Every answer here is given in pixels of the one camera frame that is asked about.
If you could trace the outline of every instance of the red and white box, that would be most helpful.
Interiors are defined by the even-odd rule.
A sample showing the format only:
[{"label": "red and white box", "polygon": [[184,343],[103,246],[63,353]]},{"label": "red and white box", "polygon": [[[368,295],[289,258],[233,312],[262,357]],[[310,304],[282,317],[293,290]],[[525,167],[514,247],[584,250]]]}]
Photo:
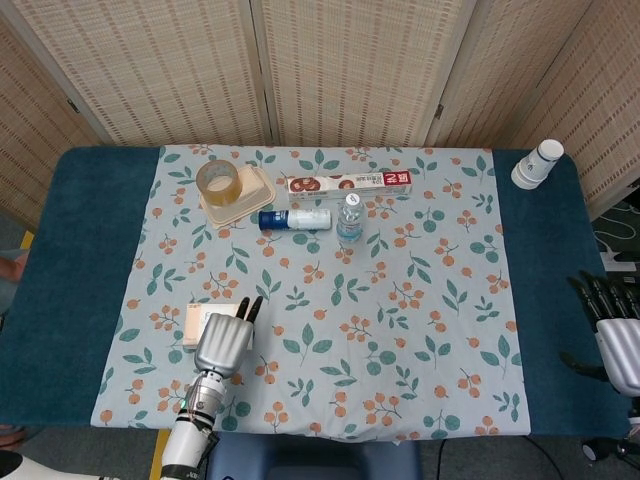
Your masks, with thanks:
[{"label": "red and white box", "polygon": [[289,178],[289,200],[344,198],[347,193],[361,197],[403,195],[411,192],[411,173],[399,172],[354,173],[328,177]]}]

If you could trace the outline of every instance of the white robotic arm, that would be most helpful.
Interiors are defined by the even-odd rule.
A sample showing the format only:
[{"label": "white robotic arm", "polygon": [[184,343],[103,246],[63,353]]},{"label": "white robotic arm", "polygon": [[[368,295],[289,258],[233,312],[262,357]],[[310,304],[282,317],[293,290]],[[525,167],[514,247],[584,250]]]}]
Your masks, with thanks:
[{"label": "white robotic arm", "polygon": [[227,391],[222,381],[240,368],[261,303],[262,297],[258,297],[246,320],[246,297],[235,317],[213,314],[209,318],[195,356],[200,373],[187,393],[162,454],[163,479],[199,478],[200,462],[217,443],[213,424]]}]

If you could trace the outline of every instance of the dark teal towel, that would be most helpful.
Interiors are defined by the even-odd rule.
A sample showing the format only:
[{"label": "dark teal towel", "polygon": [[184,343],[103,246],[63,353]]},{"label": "dark teal towel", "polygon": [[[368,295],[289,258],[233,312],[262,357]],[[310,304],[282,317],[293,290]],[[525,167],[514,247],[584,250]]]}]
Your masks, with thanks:
[{"label": "dark teal towel", "polygon": [[581,377],[559,359],[566,350],[602,364],[580,301],[566,281],[578,270],[604,275],[575,165],[564,156],[535,190],[511,181],[528,151],[494,150],[531,431],[622,436],[630,401],[609,384]]},{"label": "dark teal towel", "polygon": [[0,423],[89,423],[158,152],[77,148],[60,158],[0,332]]}]

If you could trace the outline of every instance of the plastic bottle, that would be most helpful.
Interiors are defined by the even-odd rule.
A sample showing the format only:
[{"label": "plastic bottle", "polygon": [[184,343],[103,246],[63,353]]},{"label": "plastic bottle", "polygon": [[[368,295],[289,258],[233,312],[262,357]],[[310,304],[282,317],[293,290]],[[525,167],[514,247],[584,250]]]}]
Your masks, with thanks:
[{"label": "plastic bottle", "polygon": [[364,204],[360,196],[350,193],[340,204],[336,233],[341,243],[355,243],[362,236],[362,215]]}]

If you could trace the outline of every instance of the floral tablecloth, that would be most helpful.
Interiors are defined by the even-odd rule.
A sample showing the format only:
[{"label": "floral tablecloth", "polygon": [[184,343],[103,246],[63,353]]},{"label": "floral tablecloth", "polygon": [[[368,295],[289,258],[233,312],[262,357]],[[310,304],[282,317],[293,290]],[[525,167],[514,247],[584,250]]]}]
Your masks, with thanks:
[{"label": "floral tablecloth", "polygon": [[[215,230],[195,175],[210,158],[262,167],[268,208],[286,175],[408,169],[411,194],[366,198],[365,232]],[[331,208],[336,201],[293,208]],[[92,424],[173,425],[196,373],[188,303],[265,297],[254,347],[228,380],[221,430],[344,441],[530,431],[488,150],[161,149]]]}]

